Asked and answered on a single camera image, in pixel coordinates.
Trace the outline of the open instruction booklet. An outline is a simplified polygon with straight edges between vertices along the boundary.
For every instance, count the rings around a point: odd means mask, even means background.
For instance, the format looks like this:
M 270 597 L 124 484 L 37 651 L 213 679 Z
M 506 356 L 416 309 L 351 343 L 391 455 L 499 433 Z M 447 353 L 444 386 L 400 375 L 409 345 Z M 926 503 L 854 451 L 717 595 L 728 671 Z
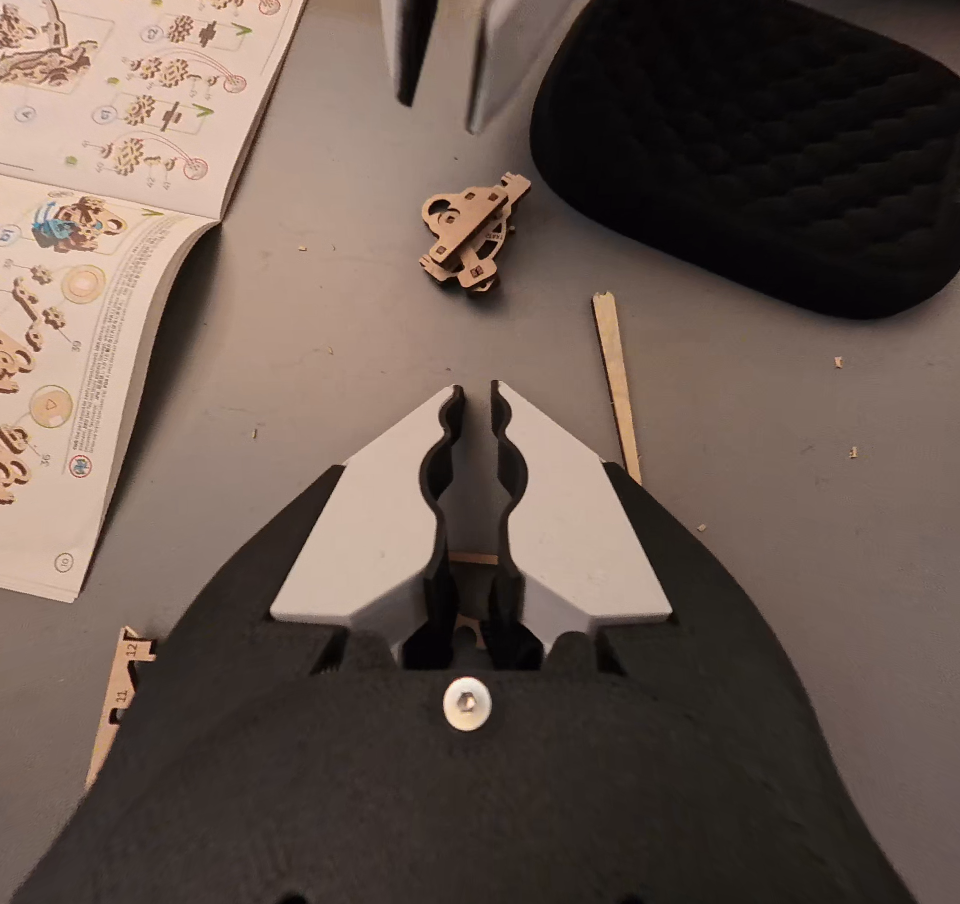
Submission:
M 1 0 L 1 587 L 81 592 L 307 0 Z

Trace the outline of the black quilted pad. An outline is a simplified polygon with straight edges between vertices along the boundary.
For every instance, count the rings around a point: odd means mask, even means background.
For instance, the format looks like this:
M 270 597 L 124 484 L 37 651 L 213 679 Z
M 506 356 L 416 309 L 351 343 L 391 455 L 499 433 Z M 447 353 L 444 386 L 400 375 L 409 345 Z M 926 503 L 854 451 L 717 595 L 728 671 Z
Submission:
M 589 220 L 792 306 L 885 318 L 958 275 L 958 75 L 792 0 L 590 0 L 529 140 Z

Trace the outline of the thin wooden stick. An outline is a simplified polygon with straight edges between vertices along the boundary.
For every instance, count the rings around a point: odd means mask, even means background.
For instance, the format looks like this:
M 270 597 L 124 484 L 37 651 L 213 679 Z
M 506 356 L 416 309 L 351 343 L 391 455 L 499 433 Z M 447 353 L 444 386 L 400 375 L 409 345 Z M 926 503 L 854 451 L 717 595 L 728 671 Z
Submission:
M 623 465 L 629 476 L 642 485 L 641 457 L 615 296 L 610 292 L 594 293 L 591 308 Z

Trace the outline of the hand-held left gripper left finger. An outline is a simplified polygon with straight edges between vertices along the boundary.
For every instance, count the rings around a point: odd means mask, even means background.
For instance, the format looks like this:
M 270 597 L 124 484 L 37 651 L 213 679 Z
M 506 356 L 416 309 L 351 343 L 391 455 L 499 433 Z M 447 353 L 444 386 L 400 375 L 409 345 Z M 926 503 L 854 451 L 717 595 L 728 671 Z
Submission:
M 450 666 L 460 598 L 440 500 L 465 408 L 462 386 L 444 387 L 342 465 L 274 620 L 378 634 L 410 670 Z

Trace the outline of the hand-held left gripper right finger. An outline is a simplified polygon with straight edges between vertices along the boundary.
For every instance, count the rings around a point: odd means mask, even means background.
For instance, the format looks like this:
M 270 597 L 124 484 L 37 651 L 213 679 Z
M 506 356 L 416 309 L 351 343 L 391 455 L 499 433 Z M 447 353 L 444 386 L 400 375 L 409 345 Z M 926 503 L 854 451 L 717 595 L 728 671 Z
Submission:
M 498 521 L 487 651 L 536 670 L 567 633 L 660 623 L 672 612 L 605 461 L 505 382 L 490 384 Z

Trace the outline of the small wooden gear assembly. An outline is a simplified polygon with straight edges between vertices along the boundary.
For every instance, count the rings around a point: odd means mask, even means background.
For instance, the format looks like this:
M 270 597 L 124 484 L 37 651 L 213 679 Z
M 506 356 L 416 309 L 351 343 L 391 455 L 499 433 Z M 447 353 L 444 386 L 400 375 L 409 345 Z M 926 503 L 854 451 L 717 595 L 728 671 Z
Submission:
M 436 240 L 420 257 L 421 269 L 437 284 L 457 282 L 469 295 L 493 289 L 497 254 L 513 231 L 512 212 L 530 189 L 526 177 L 506 173 L 492 187 L 432 195 L 421 217 Z

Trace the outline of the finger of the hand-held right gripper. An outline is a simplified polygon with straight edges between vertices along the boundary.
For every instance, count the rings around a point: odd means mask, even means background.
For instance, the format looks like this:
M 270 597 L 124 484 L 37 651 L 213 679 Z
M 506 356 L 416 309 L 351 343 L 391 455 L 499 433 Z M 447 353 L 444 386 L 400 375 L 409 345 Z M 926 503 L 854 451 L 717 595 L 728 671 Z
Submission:
M 380 0 L 390 80 L 404 107 L 415 100 L 437 7 L 438 0 Z
M 480 135 L 504 110 L 573 0 L 485 0 L 465 128 Z

